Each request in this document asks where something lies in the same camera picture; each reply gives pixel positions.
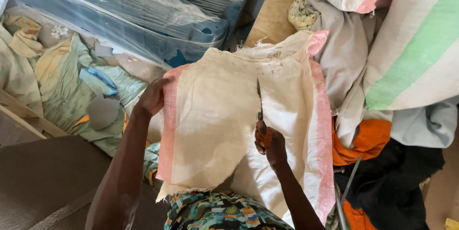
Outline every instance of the white sack with green stripe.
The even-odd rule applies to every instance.
[[[393,0],[367,61],[369,110],[459,95],[459,0]]]

